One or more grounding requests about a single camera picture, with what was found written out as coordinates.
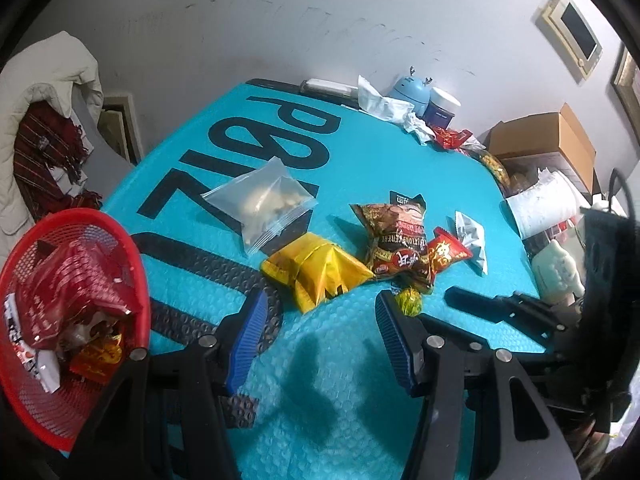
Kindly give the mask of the pale green figurine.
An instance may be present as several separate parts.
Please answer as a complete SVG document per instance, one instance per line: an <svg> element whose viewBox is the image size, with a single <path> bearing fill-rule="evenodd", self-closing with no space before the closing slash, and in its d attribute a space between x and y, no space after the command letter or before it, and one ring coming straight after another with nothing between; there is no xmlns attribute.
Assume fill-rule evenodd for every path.
<svg viewBox="0 0 640 480"><path fill-rule="evenodd" d="M570 295L585 295L575 259L556 240L532 259L532 270L540 298L548 304L558 304Z"/></svg>

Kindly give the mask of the white silver snack bag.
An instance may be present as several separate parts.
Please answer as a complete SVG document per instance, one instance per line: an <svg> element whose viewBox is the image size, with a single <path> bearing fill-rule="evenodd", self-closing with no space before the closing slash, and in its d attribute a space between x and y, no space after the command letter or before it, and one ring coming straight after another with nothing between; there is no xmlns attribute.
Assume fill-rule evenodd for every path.
<svg viewBox="0 0 640 480"><path fill-rule="evenodd" d="M454 214L458 240L471 253L471 261L484 275L488 274L485 230L481 224L461 211Z"/></svg>

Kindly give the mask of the bright red snack bag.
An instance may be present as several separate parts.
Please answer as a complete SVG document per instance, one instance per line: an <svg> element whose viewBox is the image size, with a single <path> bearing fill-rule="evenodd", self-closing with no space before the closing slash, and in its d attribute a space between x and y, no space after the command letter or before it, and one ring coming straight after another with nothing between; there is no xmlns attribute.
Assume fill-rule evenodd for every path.
<svg viewBox="0 0 640 480"><path fill-rule="evenodd" d="M457 237L440 226L434 229L434 237L427 243L432 278L436 278L454 263L471 259L472 255Z"/></svg>

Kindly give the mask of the small yellow candy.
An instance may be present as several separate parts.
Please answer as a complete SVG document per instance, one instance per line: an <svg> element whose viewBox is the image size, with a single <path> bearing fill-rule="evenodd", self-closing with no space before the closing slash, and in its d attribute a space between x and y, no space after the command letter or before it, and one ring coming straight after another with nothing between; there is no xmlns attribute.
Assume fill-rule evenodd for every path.
<svg viewBox="0 0 640 480"><path fill-rule="evenodd" d="M395 299L402 314L409 318L414 318L422 312L422 294L413 287L404 288L395 295Z"/></svg>

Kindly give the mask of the red plastic mesh basket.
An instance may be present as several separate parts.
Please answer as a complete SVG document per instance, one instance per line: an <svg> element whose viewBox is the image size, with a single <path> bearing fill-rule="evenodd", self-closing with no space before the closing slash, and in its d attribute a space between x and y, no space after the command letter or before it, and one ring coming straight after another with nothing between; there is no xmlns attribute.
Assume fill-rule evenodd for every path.
<svg viewBox="0 0 640 480"><path fill-rule="evenodd" d="M94 209L50 214L2 266L2 391L36 438L68 452L150 328L141 256L124 228Z"/></svg>

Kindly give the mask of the yellow patterned snack bag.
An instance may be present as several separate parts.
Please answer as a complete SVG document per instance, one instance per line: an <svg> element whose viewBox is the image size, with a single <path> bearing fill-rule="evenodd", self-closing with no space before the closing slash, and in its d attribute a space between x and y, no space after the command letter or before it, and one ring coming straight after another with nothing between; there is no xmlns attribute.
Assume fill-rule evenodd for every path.
<svg viewBox="0 0 640 480"><path fill-rule="evenodd" d="M503 193L509 193L511 187L511 180L506 168L494 155L488 153L488 151L482 151L480 153L480 162L489 170L492 176L497 181L499 188Z"/></svg>

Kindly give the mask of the white red snack packet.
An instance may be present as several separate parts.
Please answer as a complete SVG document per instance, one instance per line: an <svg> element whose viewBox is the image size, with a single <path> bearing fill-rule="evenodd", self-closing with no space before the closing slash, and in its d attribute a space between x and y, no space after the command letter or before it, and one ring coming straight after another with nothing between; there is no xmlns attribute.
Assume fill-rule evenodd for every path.
<svg viewBox="0 0 640 480"><path fill-rule="evenodd" d="M45 393L55 393L61 385L58 357L51 350L36 350L24 341L17 314L15 295L4 298L3 317L14 353L32 378L40 383Z"/></svg>

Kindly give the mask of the brown red snack bag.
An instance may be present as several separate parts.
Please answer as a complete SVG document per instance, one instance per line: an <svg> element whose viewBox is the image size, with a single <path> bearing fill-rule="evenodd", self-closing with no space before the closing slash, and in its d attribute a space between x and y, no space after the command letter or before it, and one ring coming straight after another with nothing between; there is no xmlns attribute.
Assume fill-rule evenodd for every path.
<svg viewBox="0 0 640 480"><path fill-rule="evenodd" d="M426 209L416 205L351 204L368 232L366 266L378 281L402 278L422 294L434 287L425 234Z"/></svg>

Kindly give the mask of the cardboard box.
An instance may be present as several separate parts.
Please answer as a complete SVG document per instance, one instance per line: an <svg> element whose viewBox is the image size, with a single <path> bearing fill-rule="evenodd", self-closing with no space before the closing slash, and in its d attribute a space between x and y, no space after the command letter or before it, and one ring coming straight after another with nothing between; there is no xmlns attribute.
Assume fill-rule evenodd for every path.
<svg viewBox="0 0 640 480"><path fill-rule="evenodd" d="M564 103L558 112L498 122L488 134L488 151L505 165L556 169L579 192L593 192L596 149L574 110Z"/></svg>

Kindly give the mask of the black QR label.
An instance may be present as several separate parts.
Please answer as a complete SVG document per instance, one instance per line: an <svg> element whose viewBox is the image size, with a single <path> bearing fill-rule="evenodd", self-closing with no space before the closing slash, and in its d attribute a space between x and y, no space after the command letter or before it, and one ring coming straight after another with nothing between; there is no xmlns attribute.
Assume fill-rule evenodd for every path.
<svg viewBox="0 0 640 480"><path fill-rule="evenodd" d="M395 191L390 191L390 203L393 205L416 205L417 207L426 209L426 203L421 194L409 197Z"/></svg>

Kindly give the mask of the small red wrapper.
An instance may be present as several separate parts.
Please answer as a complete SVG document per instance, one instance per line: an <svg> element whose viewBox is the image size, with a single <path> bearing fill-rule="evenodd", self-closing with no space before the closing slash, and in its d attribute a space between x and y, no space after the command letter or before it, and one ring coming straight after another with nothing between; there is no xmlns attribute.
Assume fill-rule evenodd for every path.
<svg viewBox="0 0 640 480"><path fill-rule="evenodd" d="M469 130L461 131L434 126L435 142L446 151L457 150L473 135Z"/></svg>

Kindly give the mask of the white lidded blue jar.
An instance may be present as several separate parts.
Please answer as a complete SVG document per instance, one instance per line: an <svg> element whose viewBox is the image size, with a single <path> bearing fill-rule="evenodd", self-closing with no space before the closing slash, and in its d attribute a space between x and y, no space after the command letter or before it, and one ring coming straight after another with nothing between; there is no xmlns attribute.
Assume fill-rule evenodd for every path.
<svg viewBox="0 0 640 480"><path fill-rule="evenodd" d="M441 88L432 87L430 102L428 102L422 118L430 128L447 129L460 107L460 101L452 94Z"/></svg>

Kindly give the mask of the crumpled white tissue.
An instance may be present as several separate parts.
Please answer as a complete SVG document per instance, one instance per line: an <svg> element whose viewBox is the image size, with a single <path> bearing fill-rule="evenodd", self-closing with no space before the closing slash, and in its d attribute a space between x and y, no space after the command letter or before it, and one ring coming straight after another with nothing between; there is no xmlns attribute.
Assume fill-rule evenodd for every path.
<svg viewBox="0 0 640 480"><path fill-rule="evenodd" d="M357 100L360 110L366 114L400 127L405 133L413 134L421 145L436 140L434 131L416 116L414 105L388 96L382 96L370 81L358 76Z"/></svg>

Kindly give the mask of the clear zip bag with nuts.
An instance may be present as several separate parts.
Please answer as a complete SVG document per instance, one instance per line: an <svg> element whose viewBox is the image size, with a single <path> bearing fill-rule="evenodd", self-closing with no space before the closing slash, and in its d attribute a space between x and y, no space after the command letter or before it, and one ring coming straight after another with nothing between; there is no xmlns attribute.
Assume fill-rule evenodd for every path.
<svg viewBox="0 0 640 480"><path fill-rule="evenodd" d="M292 222L318 204L280 158L202 194L204 200L239 222L244 252L254 255Z"/></svg>

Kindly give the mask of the blue deer humidifier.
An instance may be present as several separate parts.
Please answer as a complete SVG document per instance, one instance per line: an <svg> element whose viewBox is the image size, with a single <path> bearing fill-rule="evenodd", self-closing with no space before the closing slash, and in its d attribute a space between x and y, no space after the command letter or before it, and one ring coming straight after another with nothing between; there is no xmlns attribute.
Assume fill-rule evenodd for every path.
<svg viewBox="0 0 640 480"><path fill-rule="evenodd" d="M413 113L422 118L431 101L432 81L431 77L416 76L416 70L411 66L409 75L399 78L387 96L412 104Z"/></svg>

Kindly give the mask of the red plaid scarf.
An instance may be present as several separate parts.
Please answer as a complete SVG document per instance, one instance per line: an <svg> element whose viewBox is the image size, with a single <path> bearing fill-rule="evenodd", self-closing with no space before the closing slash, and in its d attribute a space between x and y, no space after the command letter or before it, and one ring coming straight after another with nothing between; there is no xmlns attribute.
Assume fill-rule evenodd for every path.
<svg viewBox="0 0 640 480"><path fill-rule="evenodd" d="M70 208L102 207L100 194L80 191L71 196L50 173L51 169L62 169L71 184L79 184L81 165L88 155L81 130L70 118L58 114L46 101L29 105L14 142L13 172L35 221Z"/></svg>

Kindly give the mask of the white down jacket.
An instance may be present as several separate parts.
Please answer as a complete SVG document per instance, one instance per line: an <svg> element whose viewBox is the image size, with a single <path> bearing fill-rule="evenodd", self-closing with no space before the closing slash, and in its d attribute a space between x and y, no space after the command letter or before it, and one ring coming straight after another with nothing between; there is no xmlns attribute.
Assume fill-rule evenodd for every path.
<svg viewBox="0 0 640 480"><path fill-rule="evenodd" d="M99 119L104 94L99 64L68 32L32 44L1 72L1 259L47 214L99 209L100 194L63 192L52 176L63 170L73 184L82 178L90 151L72 121L73 91L80 90L89 117Z"/></svg>

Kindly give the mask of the wall intercom panel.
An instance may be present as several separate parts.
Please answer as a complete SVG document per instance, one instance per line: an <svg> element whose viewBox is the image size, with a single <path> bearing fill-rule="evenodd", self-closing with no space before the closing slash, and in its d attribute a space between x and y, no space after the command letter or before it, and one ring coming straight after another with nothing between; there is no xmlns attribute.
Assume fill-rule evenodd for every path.
<svg viewBox="0 0 640 480"><path fill-rule="evenodd" d="M548 0L535 23L578 84L587 80L600 61L602 46L574 0Z"/></svg>

